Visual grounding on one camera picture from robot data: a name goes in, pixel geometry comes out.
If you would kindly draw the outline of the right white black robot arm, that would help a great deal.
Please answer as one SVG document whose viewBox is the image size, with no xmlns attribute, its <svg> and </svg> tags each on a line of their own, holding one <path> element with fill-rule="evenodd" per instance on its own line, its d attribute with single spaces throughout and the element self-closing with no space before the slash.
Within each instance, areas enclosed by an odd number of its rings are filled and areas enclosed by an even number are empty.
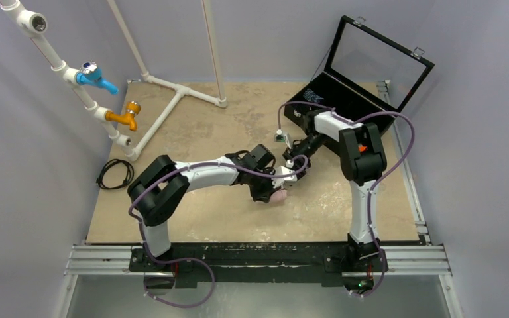
<svg viewBox="0 0 509 318">
<path fill-rule="evenodd" d="M 337 143 L 336 153 L 342 174 L 349 181 L 352 203 L 345 260 L 360 270 L 380 254 L 376 183 L 383 176 L 387 159 L 379 129 L 374 123 L 356 123 L 324 110 L 307 112 L 302 128 L 306 137 L 289 143 L 282 156 L 285 160 L 297 155 L 310 158 L 325 141 Z"/>
</svg>

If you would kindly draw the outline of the pink underwear navy trim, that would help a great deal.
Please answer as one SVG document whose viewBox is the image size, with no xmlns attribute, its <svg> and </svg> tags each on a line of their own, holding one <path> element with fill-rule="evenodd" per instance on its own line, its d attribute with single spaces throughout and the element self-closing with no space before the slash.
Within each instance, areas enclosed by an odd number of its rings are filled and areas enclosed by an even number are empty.
<svg viewBox="0 0 509 318">
<path fill-rule="evenodd" d="M 275 191 L 269 198 L 268 202 L 273 203 L 280 203 L 283 202 L 288 196 L 288 191 L 286 189 L 279 189 Z"/>
</svg>

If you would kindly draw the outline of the black box with glass lid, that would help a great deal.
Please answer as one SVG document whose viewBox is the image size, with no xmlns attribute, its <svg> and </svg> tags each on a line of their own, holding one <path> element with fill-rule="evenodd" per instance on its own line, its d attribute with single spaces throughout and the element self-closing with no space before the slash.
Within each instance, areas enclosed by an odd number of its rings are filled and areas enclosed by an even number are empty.
<svg viewBox="0 0 509 318">
<path fill-rule="evenodd" d="M 284 116 L 301 126 L 301 116 L 318 105 L 353 121 L 379 111 L 401 112 L 434 67 L 421 48 L 410 50 L 365 26 L 362 17 L 343 15 L 322 71 L 289 100 Z M 323 102 L 306 101 L 307 89 Z"/>
</svg>

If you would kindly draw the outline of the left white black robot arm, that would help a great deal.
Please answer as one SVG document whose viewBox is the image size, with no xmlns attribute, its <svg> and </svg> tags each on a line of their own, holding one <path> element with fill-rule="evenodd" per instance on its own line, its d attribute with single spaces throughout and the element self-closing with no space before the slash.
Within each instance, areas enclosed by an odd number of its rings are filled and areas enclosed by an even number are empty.
<svg viewBox="0 0 509 318">
<path fill-rule="evenodd" d="M 277 200 L 283 194 L 276 180 L 259 175 L 275 173 L 275 156 L 261 144 L 251 151 L 225 154 L 213 163 L 188 168 L 187 162 L 161 155 L 128 186 L 131 201 L 141 198 L 135 209 L 148 247 L 145 262 L 153 270 L 162 271 L 170 265 L 168 220 L 187 192 L 212 186 L 246 185 L 253 201 L 263 203 Z"/>
</svg>

